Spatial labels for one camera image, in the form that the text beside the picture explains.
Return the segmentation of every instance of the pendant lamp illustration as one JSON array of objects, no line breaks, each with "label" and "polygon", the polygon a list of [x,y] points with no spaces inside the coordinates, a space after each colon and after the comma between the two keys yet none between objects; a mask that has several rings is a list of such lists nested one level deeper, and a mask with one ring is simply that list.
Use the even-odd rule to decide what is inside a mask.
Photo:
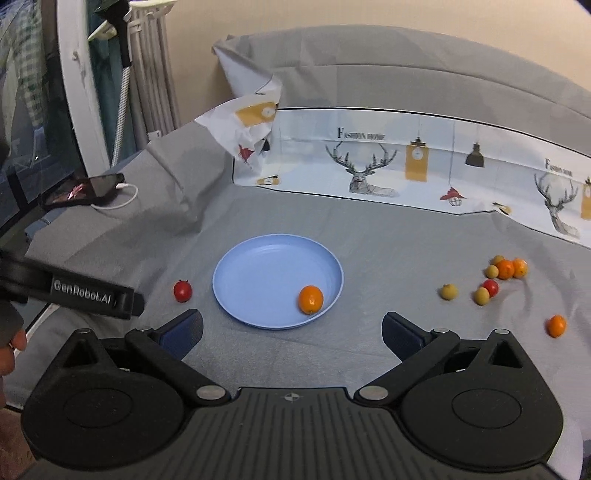
[{"label": "pendant lamp illustration", "polygon": [[429,165],[429,148],[421,140],[421,116],[417,115],[418,133],[417,139],[407,145],[406,164],[404,176],[407,180],[427,181]]},{"label": "pendant lamp illustration", "polygon": [[478,133],[480,131],[480,125],[476,126],[476,142],[472,148],[472,152],[466,157],[466,165],[471,167],[484,168],[484,157],[480,153],[480,144],[478,143]]},{"label": "pendant lamp illustration", "polygon": [[440,200],[447,200],[452,207],[459,207],[462,204],[462,199],[466,197],[462,196],[454,187],[450,187],[445,195]]}]

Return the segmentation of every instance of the clock tower illustration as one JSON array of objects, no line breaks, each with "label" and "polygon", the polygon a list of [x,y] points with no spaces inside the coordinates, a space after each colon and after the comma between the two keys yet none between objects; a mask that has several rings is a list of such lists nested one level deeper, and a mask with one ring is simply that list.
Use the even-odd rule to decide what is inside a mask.
[{"label": "clock tower illustration", "polygon": [[591,220],[591,179],[587,177],[583,185],[583,201],[581,204],[581,218]]},{"label": "clock tower illustration", "polygon": [[421,141],[421,137],[417,136],[416,140],[407,145],[405,178],[412,181],[427,181],[428,164],[429,148]]}]

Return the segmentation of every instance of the table surface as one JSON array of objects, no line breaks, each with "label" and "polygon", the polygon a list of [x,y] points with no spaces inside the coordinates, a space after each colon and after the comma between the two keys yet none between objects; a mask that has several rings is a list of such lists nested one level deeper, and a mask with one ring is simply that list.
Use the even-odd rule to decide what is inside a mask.
[{"label": "table surface", "polygon": [[[31,246],[36,258],[134,286],[147,296],[145,313],[123,324],[65,309],[55,312],[6,379],[13,403],[24,402],[75,328],[90,326],[99,336],[120,336],[140,324],[161,326],[187,308],[203,314],[204,335],[185,361],[229,390],[345,386],[352,392],[399,363],[381,339],[384,314],[396,311],[425,330],[446,327],[468,339],[486,338],[499,327],[511,330],[563,413],[577,421],[584,439],[591,439],[589,250],[500,213],[448,215],[238,187],[220,180],[223,166],[190,176],[185,167],[161,167],[167,138],[161,150],[141,154],[140,162],[132,162],[126,172],[126,179],[139,185],[134,207],[139,211],[110,216],[82,209],[66,212],[38,232]],[[179,143],[179,158],[190,155],[195,161],[194,148],[183,150],[174,135],[170,141]],[[171,171],[173,180],[166,176]],[[161,203],[153,200],[159,196]],[[174,211],[167,210],[173,204]],[[85,222],[92,225],[88,231]],[[321,318],[291,330],[259,330],[232,319],[217,304],[212,291],[217,262],[237,243],[267,233],[309,237],[340,260],[343,292]],[[60,248],[47,247],[65,235],[79,245],[62,241]],[[526,259],[530,273],[524,280],[501,282],[500,293],[487,306],[477,306],[470,294],[497,254]],[[193,297],[184,304],[172,294],[178,279],[193,286]],[[444,283],[458,286],[456,300],[438,296]],[[544,330],[545,320],[554,314],[569,320],[558,339]]]}]

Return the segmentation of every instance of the white cable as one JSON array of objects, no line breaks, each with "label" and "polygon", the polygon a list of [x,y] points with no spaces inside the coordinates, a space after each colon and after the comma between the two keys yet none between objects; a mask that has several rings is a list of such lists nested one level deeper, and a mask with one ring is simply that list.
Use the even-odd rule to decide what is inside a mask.
[{"label": "white cable", "polygon": [[117,115],[117,130],[115,134],[115,146],[113,147],[113,160],[111,166],[114,167],[119,162],[121,155],[121,145],[123,144],[123,132],[125,130],[125,115],[127,113],[127,97],[129,95],[129,76],[131,67],[123,69],[121,76],[121,96],[119,97],[119,113]]},{"label": "white cable", "polygon": [[94,204],[92,204],[91,207],[94,208],[95,210],[117,210],[117,208],[127,207],[131,202],[133,202],[136,199],[136,197],[138,196],[138,193],[139,193],[139,188],[137,188],[135,185],[133,185],[131,183],[118,183],[115,188],[117,190],[123,190],[123,189],[126,189],[127,187],[132,187],[133,189],[135,189],[134,194],[131,196],[131,198],[129,200],[127,200],[127,202],[122,203],[121,205],[114,205],[112,207],[100,207],[100,206],[94,205]]}]

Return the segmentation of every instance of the cherry tomato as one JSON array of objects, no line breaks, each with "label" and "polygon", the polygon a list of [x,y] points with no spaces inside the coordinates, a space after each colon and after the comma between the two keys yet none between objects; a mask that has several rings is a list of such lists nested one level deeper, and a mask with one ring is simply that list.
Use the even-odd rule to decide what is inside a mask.
[{"label": "cherry tomato", "polygon": [[499,293],[499,284],[494,280],[486,280],[482,286],[488,290],[489,295],[494,297],[497,293]]},{"label": "cherry tomato", "polygon": [[193,296],[193,289],[188,281],[179,280],[174,284],[173,293],[178,302],[184,303]]},{"label": "cherry tomato", "polygon": [[515,266],[510,260],[501,260],[495,267],[499,269],[500,280],[509,280],[515,273]]}]

